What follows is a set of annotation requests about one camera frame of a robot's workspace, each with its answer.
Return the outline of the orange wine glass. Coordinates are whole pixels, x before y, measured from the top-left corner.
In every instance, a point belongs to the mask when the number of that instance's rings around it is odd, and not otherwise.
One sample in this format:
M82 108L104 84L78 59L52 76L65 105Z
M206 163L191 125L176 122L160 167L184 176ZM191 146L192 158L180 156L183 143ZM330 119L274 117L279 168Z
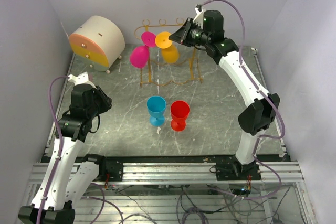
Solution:
M161 50L161 56L166 63L176 63L180 57L177 47L169 39L168 31L159 33L155 38L155 44Z

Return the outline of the blue wine glass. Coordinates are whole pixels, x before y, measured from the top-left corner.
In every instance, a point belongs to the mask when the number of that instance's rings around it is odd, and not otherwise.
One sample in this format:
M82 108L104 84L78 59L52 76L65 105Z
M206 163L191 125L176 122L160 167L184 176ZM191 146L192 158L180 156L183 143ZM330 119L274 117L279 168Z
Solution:
M146 106L150 115L150 124L161 127L165 121L166 101L161 96L152 96L148 99Z

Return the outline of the red wine glass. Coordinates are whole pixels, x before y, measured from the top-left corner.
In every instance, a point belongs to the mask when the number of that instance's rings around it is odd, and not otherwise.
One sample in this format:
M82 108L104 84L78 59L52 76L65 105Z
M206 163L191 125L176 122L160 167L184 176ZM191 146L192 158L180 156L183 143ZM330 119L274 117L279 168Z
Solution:
M171 128L175 131L183 131L186 127L186 119L190 113L190 106L185 101L175 101L171 105Z

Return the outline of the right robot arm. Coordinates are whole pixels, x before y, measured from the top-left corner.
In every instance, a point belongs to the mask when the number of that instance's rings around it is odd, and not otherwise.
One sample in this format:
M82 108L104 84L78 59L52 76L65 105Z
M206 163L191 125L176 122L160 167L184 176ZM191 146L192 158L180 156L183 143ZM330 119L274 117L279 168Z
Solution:
M248 68L236 43L225 37L224 17L217 10L196 9L169 39L188 47L204 47L206 53L221 67L237 87L245 103L239 115L242 129L238 150L232 162L221 170L224 174L244 179L256 167L256 150L260 139L276 117L280 97L271 94Z

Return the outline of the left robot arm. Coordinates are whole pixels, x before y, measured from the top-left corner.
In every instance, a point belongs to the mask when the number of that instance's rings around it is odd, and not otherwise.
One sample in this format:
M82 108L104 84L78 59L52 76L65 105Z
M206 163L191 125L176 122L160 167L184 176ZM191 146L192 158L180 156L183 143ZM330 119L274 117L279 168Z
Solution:
M22 223L73 223L75 208L94 180L107 175L106 158L87 154L75 175L71 175L84 146L92 121L112 107L112 100L99 86L76 84L71 104L56 124L54 149L40 188L28 206L22 206Z

